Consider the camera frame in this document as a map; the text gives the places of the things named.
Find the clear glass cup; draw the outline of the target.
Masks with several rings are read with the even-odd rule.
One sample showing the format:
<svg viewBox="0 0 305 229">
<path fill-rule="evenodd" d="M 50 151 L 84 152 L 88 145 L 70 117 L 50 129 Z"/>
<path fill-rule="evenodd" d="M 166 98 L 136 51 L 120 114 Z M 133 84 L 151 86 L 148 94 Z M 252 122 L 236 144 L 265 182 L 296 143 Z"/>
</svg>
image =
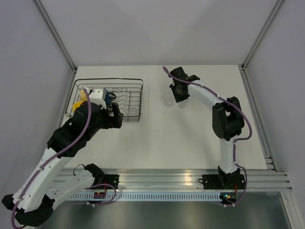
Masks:
<svg viewBox="0 0 305 229">
<path fill-rule="evenodd" d="M 188 103 L 188 99 L 178 102 L 177 105 L 180 109 L 184 109 L 186 107 L 187 103 Z"/>
<path fill-rule="evenodd" d="M 128 110 L 128 114 L 132 115 L 132 116 L 137 115 L 138 114 L 137 108 L 136 107 L 130 107 L 129 110 Z"/>
<path fill-rule="evenodd" d="M 165 107 L 172 107 L 175 103 L 174 96 L 172 93 L 165 93 L 163 95 L 163 104 Z"/>
</svg>

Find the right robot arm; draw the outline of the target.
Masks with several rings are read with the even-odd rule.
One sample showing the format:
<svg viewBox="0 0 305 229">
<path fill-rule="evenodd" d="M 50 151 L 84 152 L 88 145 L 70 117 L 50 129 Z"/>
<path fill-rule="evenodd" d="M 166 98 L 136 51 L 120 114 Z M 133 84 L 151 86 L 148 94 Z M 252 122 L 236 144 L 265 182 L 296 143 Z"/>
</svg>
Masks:
<svg viewBox="0 0 305 229">
<path fill-rule="evenodd" d="M 217 182 L 220 187 L 229 188 L 240 175 L 240 169 L 234 163 L 234 140 L 244 127 L 244 118 L 237 110 L 241 108 L 239 100 L 233 96 L 222 101 L 211 89 L 201 85 L 198 76 L 188 76 L 182 67 L 170 72 L 164 68 L 164 71 L 173 79 L 169 87 L 177 103 L 194 97 L 211 109 L 212 129 L 220 139 L 221 157 Z"/>
</svg>

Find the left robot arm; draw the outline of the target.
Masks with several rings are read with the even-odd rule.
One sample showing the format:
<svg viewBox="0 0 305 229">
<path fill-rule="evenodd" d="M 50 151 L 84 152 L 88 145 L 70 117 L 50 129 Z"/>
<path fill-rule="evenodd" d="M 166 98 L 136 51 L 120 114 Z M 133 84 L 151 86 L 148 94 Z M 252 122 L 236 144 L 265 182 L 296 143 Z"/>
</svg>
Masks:
<svg viewBox="0 0 305 229">
<path fill-rule="evenodd" d="M 83 102 L 73 117 L 53 132 L 44 154 L 26 183 L 14 194 L 5 195 L 2 204 L 12 211 L 13 228 L 38 227 L 54 210 L 83 189 L 115 189 L 105 181 L 105 173 L 95 164 L 64 183 L 51 187 L 61 169 L 83 149 L 100 129 L 121 128 L 123 114 L 117 103 L 103 109 L 101 105 Z"/>
</svg>

